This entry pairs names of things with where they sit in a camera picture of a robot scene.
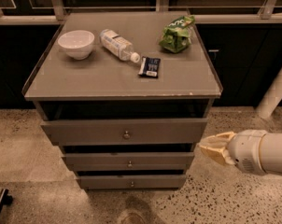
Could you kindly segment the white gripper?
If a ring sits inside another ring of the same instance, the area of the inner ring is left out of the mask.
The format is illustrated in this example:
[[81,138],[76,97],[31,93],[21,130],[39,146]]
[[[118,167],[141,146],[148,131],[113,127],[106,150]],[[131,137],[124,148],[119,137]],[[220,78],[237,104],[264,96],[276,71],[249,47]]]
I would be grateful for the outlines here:
[[260,144],[266,134],[265,130],[218,133],[202,139],[199,147],[206,157],[220,165],[235,165],[243,173],[265,175]]

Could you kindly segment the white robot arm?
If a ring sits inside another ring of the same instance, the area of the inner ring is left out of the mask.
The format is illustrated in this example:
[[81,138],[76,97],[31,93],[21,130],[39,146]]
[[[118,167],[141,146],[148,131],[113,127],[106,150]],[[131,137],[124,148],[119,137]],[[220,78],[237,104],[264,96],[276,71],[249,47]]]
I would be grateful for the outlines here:
[[[257,108],[268,119],[282,100],[282,68]],[[232,165],[253,175],[282,175],[282,133],[245,130],[211,135],[199,143],[206,157],[220,165]]]

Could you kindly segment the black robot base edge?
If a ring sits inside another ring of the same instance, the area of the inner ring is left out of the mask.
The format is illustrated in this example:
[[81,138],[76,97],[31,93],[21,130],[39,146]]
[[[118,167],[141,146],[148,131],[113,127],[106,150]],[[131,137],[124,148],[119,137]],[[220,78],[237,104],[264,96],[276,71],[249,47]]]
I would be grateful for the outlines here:
[[11,205],[13,197],[9,194],[8,189],[1,189],[0,191],[0,215],[4,205]]

